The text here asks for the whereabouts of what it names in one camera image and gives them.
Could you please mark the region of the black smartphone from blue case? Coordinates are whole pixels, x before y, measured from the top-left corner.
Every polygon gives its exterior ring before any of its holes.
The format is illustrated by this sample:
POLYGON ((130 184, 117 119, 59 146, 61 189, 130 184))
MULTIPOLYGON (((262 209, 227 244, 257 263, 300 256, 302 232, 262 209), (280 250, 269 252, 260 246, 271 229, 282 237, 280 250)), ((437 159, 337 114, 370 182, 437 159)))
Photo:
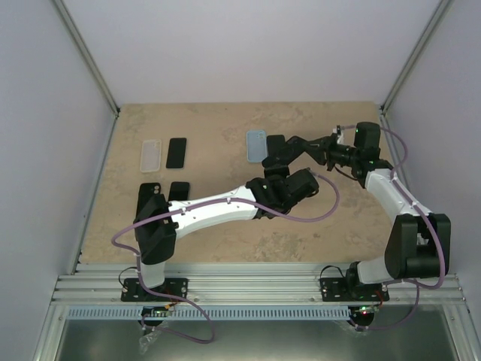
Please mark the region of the black smartphone from blue case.
POLYGON ((273 156, 286 143, 284 135, 268 135, 266 138, 268 156, 273 156))

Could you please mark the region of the light blue cased phone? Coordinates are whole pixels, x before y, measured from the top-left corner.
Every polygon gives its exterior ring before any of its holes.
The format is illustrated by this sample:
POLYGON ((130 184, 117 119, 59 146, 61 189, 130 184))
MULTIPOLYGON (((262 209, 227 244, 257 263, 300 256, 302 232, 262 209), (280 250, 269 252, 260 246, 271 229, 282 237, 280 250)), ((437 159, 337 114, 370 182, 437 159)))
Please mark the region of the light blue cased phone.
POLYGON ((267 135, 264 130, 247 131, 247 161, 260 163, 268 156, 267 135))

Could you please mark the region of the silver smartphone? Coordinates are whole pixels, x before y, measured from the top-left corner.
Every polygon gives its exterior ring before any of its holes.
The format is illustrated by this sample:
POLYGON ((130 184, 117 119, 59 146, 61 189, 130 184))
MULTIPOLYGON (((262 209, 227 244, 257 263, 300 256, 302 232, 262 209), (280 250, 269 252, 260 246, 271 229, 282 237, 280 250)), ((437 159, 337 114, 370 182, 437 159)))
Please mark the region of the silver smartphone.
POLYGON ((168 145, 166 160, 167 169, 182 169, 186 156, 186 138, 171 138, 168 145))

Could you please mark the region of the dark teal smartphone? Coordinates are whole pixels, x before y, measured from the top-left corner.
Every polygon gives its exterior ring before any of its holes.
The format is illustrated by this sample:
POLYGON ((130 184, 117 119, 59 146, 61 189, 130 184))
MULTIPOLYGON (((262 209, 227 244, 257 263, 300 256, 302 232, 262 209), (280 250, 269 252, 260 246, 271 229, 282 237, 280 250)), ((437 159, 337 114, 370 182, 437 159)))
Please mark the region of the dark teal smartphone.
POLYGON ((185 181, 174 181, 171 183, 168 201, 187 201, 189 199, 190 183, 185 181))

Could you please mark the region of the beige phone case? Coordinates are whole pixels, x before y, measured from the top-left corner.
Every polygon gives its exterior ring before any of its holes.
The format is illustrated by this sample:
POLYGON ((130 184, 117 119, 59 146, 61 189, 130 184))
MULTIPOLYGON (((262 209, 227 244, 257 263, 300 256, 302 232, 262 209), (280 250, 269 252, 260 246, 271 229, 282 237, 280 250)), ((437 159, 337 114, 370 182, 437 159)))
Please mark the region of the beige phone case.
POLYGON ((141 148, 140 172, 150 173, 160 169, 162 158, 162 141, 151 139, 143 141, 141 148))

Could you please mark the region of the black cased phone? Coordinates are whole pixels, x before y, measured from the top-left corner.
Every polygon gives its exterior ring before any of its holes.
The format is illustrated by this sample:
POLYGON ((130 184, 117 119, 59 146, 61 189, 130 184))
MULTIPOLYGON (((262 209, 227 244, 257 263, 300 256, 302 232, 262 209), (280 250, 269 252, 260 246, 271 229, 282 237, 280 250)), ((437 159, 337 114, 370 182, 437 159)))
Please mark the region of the black cased phone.
POLYGON ((143 183, 140 185, 135 222, 153 217, 159 212, 160 191, 161 185, 159 183, 143 183))

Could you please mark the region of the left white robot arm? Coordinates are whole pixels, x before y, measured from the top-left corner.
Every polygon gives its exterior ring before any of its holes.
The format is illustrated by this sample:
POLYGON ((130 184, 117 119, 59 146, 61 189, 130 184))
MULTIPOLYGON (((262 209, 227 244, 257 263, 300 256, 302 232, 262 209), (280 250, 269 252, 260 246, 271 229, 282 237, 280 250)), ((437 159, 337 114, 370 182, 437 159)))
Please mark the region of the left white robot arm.
POLYGON ((176 241, 195 231, 237 220, 276 217, 273 211, 288 214, 305 198, 319 192, 314 176, 306 169, 289 172, 289 164, 307 149, 298 136, 278 144, 262 161, 264 177, 256 177, 227 193, 191 201, 168 201, 155 192, 154 183, 141 184, 135 222, 181 210, 180 214, 139 226, 135 240, 141 253, 139 292, 156 300, 165 290, 165 263, 174 255, 176 241))

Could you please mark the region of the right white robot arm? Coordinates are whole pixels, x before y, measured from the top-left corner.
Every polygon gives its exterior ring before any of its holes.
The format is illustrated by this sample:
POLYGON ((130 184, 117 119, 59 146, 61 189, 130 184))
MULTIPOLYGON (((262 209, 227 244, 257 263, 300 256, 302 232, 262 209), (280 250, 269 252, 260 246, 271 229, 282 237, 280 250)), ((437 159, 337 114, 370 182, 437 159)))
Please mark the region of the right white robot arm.
POLYGON ((302 141, 301 149, 328 170, 350 168, 351 177, 379 202, 392 221, 384 254, 350 266, 344 283, 346 294, 362 300, 371 293, 372 284, 403 281, 427 290, 440 288, 449 270, 450 219, 416 200, 399 180, 399 166, 381 158, 384 127, 358 123, 351 146, 341 141, 344 129, 338 126, 329 136, 302 141))

